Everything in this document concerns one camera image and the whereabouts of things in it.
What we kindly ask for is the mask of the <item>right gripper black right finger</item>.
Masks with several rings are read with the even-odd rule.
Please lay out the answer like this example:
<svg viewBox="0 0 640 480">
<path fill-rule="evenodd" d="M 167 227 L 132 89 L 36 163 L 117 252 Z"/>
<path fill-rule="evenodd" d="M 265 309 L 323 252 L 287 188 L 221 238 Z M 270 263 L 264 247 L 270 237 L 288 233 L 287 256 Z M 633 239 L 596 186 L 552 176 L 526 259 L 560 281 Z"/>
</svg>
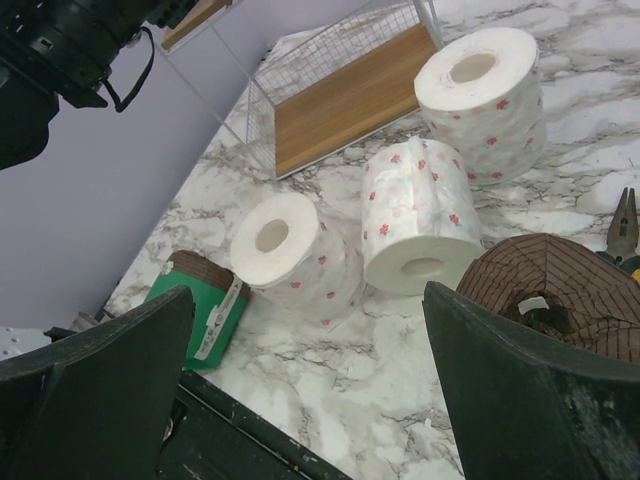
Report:
<svg viewBox="0 0 640 480">
<path fill-rule="evenodd" d="M 639 367 L 430 282 L 423 310 L 468 479 L 636 479 Z"/>
</svg>

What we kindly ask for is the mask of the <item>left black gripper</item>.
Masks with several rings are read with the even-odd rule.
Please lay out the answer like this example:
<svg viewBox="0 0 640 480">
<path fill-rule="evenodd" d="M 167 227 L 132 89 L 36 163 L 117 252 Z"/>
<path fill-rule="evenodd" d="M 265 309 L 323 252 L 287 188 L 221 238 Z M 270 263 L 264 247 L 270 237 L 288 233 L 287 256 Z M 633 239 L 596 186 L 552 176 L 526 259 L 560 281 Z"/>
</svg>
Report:
<svg viewBox="0 0 640 480">
<path fill-rule="evenodd" d="M 37 157 L 65 100 L 77 109 L 124 111 L 152 67 L 120 97 L 109 82 L 120 50 L 150 28 L 176 27 L 187 1 L 48 0 L 1 4 L 1 166 Z"/>
</svg>

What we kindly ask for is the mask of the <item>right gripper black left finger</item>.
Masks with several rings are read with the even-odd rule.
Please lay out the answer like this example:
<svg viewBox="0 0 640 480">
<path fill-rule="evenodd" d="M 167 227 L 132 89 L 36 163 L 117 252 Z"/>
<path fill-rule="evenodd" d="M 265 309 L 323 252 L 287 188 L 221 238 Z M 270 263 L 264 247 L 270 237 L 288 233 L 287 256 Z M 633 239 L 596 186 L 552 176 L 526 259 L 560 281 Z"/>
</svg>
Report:
<svg viewBox="0 0 640 480">
<path fill-rule="evenodd" d="M 193 323 L 178 286 L 2 361 L 2 478 L 155 478 Z"/>
</svg>

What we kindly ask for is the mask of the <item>brown paper roll green base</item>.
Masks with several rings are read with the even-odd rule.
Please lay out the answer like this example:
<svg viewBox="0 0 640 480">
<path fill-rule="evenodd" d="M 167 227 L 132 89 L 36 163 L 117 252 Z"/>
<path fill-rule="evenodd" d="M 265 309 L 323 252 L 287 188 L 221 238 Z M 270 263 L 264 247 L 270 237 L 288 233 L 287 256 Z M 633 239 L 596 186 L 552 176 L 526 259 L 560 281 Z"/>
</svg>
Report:
<svg viewBox="0 0 640 480">
<path fill-rule="evenodd" d="M 639 283 L 573 241 L 550 234 L 503 240 L 471 263 L 457 292 L 556 340 L 639 362 Z"/>
</svg>

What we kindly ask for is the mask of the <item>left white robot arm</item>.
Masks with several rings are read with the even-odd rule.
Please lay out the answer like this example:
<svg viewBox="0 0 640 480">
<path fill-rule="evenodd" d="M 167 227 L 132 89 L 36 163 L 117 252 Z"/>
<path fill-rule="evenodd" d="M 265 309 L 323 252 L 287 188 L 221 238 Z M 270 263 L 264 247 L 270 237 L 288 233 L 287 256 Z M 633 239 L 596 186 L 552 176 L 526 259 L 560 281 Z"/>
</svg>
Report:
<svg viewBox="0 0 640 480">
<path fill-rule="evenodd" d="M 99 314 L 186 168 L 155 35 L 190 1 L 1 5 L 1 356 Z M 159 72 L 152 67 L 158 65 Z"/>
</svg>

